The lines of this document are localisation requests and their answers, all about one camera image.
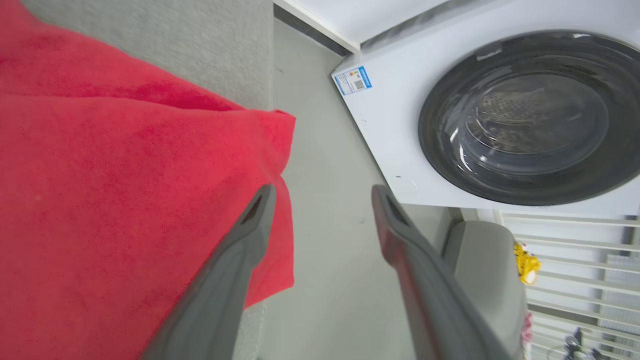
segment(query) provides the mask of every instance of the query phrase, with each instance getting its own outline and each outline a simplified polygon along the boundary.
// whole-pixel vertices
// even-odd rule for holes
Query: sticker
[[[343,95],[349,95],[356,91],[366,90],[371,87],[371,82],[364,70],[364,66],[334,76]]]

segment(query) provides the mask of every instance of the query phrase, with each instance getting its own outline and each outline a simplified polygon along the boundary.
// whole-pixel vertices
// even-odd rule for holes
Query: front-load washing machine
[[[640,1],[452,0],[332,74],[399,201],[638,215]]]

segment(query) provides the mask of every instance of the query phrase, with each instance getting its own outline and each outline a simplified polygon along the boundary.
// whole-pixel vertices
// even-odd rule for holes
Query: gray floor
[[[396,274],[374,228],[370,190],[383,178],[329,78],[340,57],[277,20],[274,38],[274,105],[298,118],[284,172],[296,284],[265,303],[259,357],[413,359]],[[447,209],[408,210],[441,246]]]

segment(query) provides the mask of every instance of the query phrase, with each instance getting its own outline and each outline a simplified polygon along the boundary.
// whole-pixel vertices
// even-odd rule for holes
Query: washing machine door
[[[640,53],[599,35],[531,33],[490,44],[430,91],[427,160],[486,199],[549,206],[640,173]]]

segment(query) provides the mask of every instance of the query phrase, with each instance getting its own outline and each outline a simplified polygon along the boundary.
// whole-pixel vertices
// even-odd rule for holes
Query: red cloth
[[[265,183],[291,287],[293,127],[0,0],[0,359],[135,358]]]

